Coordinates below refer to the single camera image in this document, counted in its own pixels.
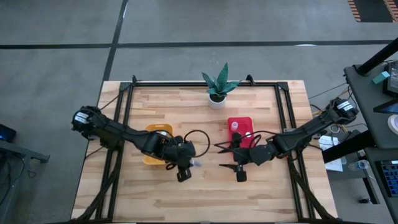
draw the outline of gray concrete floor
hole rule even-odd
[[[122,0],[0,1],[0,44],[110,43]],[[357,23],[346,0],[130,0],[120,43],[391,40],[397,24]],[[200,80],[229,63],[230,79],[305,80],[309,96],[345,82],[343,68],[383,45],[118,49],[110,80]],[[95,105],[108,49],[0,50],[0,123],[16,143],[50,154],[34,164],[14,223],[68,220],[87,142],[70,130],[72,114]],[[324,107],[344,87],[311,99]],[[358,117],[355,123],[362,123]],[[385,205],[360,205],[361,180],[331,183],[340,218],[389,223]]]

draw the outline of paper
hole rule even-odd
[[[319,146],[323,151],[327,150],[330,147],[337,146],[339,144],[338,138],[333,137],[333,142],[331,141],[330,136],[322,136],[319,139]],[[333,171],[343,171],[343,165],[341,164],[341,159],[336,159],[334,161],[328,162],[325,164],[325,167],[327,170],[333,170]]]

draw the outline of wooden table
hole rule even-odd
[[[297,125],[312,119],[303,81],[288,81]],[[112,100],[120,82],[104,82],[99,107]],[[145,129],[149,124],[168,123],[173,134],[184,136],[192,129],[209,134],[211,143],[227,140],[226,120],[234,116],[250,116],[254,130],[280,132],[275,91],[269,87],[237,87],[226,102],[226,108],[208,107],[204,87],[134,87],[129,125]],[[288,119],[284,104],[285,117]],[[102,112],[113,118],[116,102]],[[262,134],[260,143],[269,135]],[[192,134],[197,153],[206,148],[200,133]],[[89,144],[87,153],[99,148]],[[235,173],[218,164],[234,164],[232,155],[209,152],[197,160],[203,167],[192,167],[192,178],[177,182],[177,168],[145,165],[143,155],[126,143],[120,174],[114,222],[287,222],[296,221],[289,170],[285,159],[274,159],[261,166],[245,166],[247,182],[236,182]],[[329,213],[336,217],[335,203],[328,177],[318,149],[304,150],[310,188]],[[84,163],[72,218],[78,217],[98,193],[103,175],[106,150],[90,156]],[[300,194],[307,214],[303,193]]]

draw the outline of monitor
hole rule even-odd
[[[383,103],[382,105],[373,108],[373,111],[377,113],[398,114],[398,99]]]

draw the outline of cable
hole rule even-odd
[[[19,156],[15,156],[15,157],[17,157],[22,162],[22,169],[19,172],[17,178],[15,178],[15,180],[12,180],[11,183],[14,183],[15,181],[17,181],[21,177],[21,175],[22,175],[22,173],[24,172],[24,169],[25,169],[25,161]]]
[[[340,97],[341,95],[347,93],[347,92],[348,92],[348,88],[349,88],[349,87],[345,88],[345,89],[344,89],[338,96],[336,96],[335,98]],[[320,114],[323,112],[323,110],[324,110],[325,108],[323,108],[323,109],[320,110],[320,111],[313,112],[312,115],[320,115]]]
[[[8,175],[7,175],[7,178],[8,178],[8,188],[7,188],[6,193],[4,194],[3,198],[2,198],[1,201],[0,201],[0,207],[1,207],[1,205],[3,204],[3,202],[6,200],[7,195],[8,195],[8,193],[9,193],[10,189],[11,189],[11,165],[10,165],[10,162],[9,162],[9,161],[6,161],[6,163],[7,163],[7,166],[8,166]]]
[[[339,87],[341,87],[341,86],[343,86],[343,85],[346,85],[347,83],[342,83],[342,84],[340,84],[340,85],[338,85],[338,86],[335,86],[335,87],[333,87],[333,88],[330,88],[330,89],[328,89],[328,90],[326,90],[326,91],[323,91],[323,92],[321,92],[321,93],[319,93],[319,94],[316,94],[315,96],[311,96],[311,97],[309,97],[308,99],[309,100],[311,100],[312,98],[315,98],[315,97],[317,97],[317,96],[320,96],[320,95],[322,95],[322,94],[324,94],[324,93],[326,93],[326,92],[329,92],[330,90],[334,90],[335,88],[339,88]]]
[[[120,94],[121,94],[122,92],[124,92],[125,90],[127,90],[130,86],[132,86],[132,83],[131,83],[130,85],[124,87],[124,89],[122,89],[122,90],[119,92],[119,94],[118,94],[115,98],[113,98],[111,101],[109,101],[107,104],[105,104],[105,106],[103,106],[103,107],[102,107],[101,109],[99,109],[99,110],[103,110],[105,107],[109,106],[113,101],[115,101],[117,98],[119,98],[119,96],[120,96]]]
[[[317,149],[320,149],[321,151],[323,151],[323,149],[321,148],[321,147],[319,147],[319,146],[315,146],[315,145],[313,145],[313,144],[308,144],[309,146],[311,146],[311,147],[314,147],[314,148],[317,148]]]
[[[256,147],[257,144],[259,144],[259,141],[260,141],[260,140],[261,140],[261,134],[258,134],[258,135],[256,135],[256,136],[250,141],[249,146],[250,146],[251,148]]]
[[[364,124],[364,123],[359,123],[359,124],[354,124],[354,125],[351,125],[351,126],[346,126],[346,128],[352,128],[352,127],[355,127],[355,126],[358,126],[358,125],[365,125],[365,127],[368,128],[368,126],[366,124]]]
[[[314,107],[314,108],[318,109],[318,111],[323,111],[321,108],[319,108],[319,107],[318,107],[318,106],[316,106],[316,105],[310,105],[310,106],[312,106],[312,107]]]
[[[98,152],[99,150],[101,150],[101,149],[103,149],[103,148],[104,148],[104,146],[102,146],[102,147],[100,147],[99,149],[95,150],[94,152],[88,154],[88,155],[85,157],[85,160],[86,160],[89,156],[91,156],[92,154]]]
[[[354,100],[354,98],[353,98],[353,96],[352,96],[352,94],[353,94],[353,91],[351,90],[351,88],[349,87],[348,88],[348,94],[349,94],[349,97],[348,97],[348,99],[352,99],[352,101],[354,102],[354,104],[355,104],[355,109],[357,108],[357,105],[356,105],[356,101]]]
[[[199,157],[201,157],[201,156],[204,156],[208,151],[209,151],[209,148],[210,148],[210,138],[209,138],[209,135],[206,133],[206,132],[204,132],[204,131],[202,131],[202,130],[192,130],[192,131],[190,131],[190,132],[188,132],[185,136],[184,136],[184,142],[186,141],[186,138],[187,138],[187,136],[188,135],[190,135],[190,134],[192,134],[192,133],[195,133],[195,132],[200,132],[200,133],[203,133],[205,136],[206,136],[206,138],[207,138],[207,149],[203,152],[203,153],[201,153],[200,155],[197,155],[197,156],[193,156],[192,158],[199,158]]]
[[[234,141],[239,140],[239,139],[242,139],[242,138],[247,137],[247,136],[250,136],[250,135],[252,135],[252,134],[257,134],[257,133],[268,133],[268,134],[274,134],[274,135],[280,134],[280,133],[275,133],[275,132],[272,132],[272,131],[265,131],[265,130],[262,130],[262,131],[255,131],[255,132],[249,133],[249,134],[247,134],[247,135],[245,135],[245,136],[242,136],[242,137],[240,137],[240,138],[234,139]],[[214,146],[217,146],[217,147],[218,147],[219,145],[226,144],[226,143],[232,143],[232,142],[233,142],[233,141],[220,142],[220,143],[214,144]]]
[[[340,132],[340,127],[339,127],[337,124],[332,124],[331,126],[329,126],[329,130],[330,130],[331,133],[337,134],[337,133]]]
[[[21,171],[19,172],[18,176],[17,176],[14,180],[11,180],[11,183],[14,183],[14,182],[17,181],[17,180],[21,177],[21,175],[24,173],[25,161],[24,161],[21,157],[19,157],[19,156],[16,156],[16,155],[14,155],[14,154],[11,154],[11,155],[15,156],[16,158],[18,158],[18,159],[22,162],[22,169],[21,169]]]

